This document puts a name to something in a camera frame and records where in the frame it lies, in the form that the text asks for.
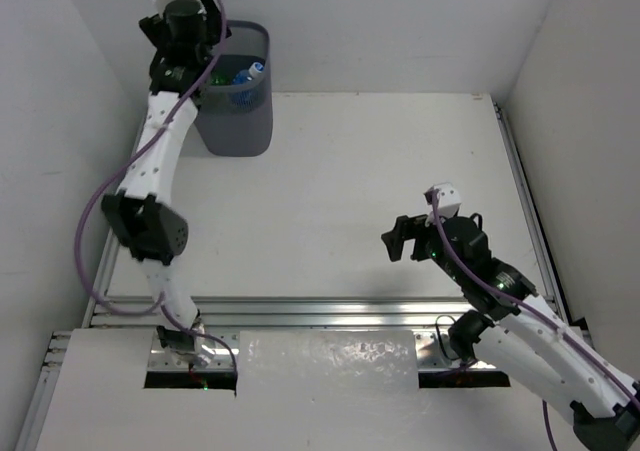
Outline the clear bottle dark blue label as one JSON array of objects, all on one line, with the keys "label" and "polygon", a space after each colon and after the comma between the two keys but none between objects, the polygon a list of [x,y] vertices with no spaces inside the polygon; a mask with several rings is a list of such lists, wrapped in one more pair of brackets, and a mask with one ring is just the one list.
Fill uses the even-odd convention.
[{"label": "clear bottle dark blue label", "polygon": [[[243,86],[252,83],[259,78],[264,71],[264,65],[261,62],[253,62],[248,69],[239,71],[231,81],[233,87]],[[254,89],[245,89],[234,92],[230,96],[231,102],[239,107],[249,107],[254,100],[256,91]]]}]

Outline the green plastic bottle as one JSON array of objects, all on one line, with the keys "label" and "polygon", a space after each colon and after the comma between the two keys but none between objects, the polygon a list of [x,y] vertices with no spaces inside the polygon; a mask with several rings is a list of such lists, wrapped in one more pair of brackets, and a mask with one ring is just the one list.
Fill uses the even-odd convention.
[{"label": "green plastic bottle", "polygon": [[232,79],[221,72],[214,71],[209,79],[210,86],[229,86],[232,84]]}]

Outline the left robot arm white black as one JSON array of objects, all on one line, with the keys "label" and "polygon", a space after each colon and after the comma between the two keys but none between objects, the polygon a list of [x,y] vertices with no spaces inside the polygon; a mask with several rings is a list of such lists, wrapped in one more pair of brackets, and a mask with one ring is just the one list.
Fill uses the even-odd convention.
[{"label": "left robot arm white black", "polygon": [[199,112],[211,75],[214,49],[230,32],[214,0],[152,0],[156,14],[139,22],[155,48],[149,94],[136,160],[101,211],[119,244],[144,273],[165,322],[158,340],[177,364],[203,369],[217,343],[205,336],[190,293],[176,281],[175,261],[184,252],[189,226],[171,205],[174,174],[187,132]]}]

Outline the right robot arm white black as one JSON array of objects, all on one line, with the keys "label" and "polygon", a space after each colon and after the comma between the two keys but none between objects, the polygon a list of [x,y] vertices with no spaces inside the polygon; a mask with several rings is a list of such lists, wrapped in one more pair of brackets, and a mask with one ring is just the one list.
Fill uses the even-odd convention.
[{"label": "right robot arm white black", "polygon": [[449,328],[464,361],[500,368],[554,408],[589,450],[628,450],[639,437],[639,382],[608,363],[549,307],[516,268],[494,257],[481,215],[436,222],[400,216],[381,237],[391,261],[407,241],[471,304]]}]

